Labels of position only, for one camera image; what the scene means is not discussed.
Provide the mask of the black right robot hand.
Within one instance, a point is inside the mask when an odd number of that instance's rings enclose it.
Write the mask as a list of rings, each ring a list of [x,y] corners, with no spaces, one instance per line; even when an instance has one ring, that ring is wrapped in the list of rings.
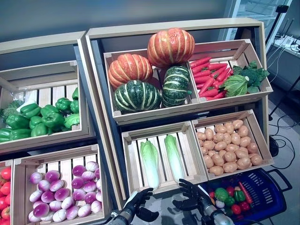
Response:
[[[180,190],[183,192],[183,196],[187,199],[183,201],[173,200],[173,205],[182,211],[198,209],[201,213],[205,207],[211,204],[210,197],[206,195],[197,185],[185,179],[179,179]]]

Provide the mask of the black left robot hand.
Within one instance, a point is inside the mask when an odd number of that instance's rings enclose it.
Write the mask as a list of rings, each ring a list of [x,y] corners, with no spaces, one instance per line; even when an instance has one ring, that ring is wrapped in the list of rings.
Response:
[[[136,215],[143,221],[146,222],[153,222],[155,221],[158,216],[159,212],[152,212],[145,207],[141,207],[141,204],[145,204],[147,200],[153,195],[153,188],[144,189],[141,192],[138,192],[133,199],[124,207],[120,215],[122,215],[126,220],[127,223],[130,224],[133,220],[134,216]]]

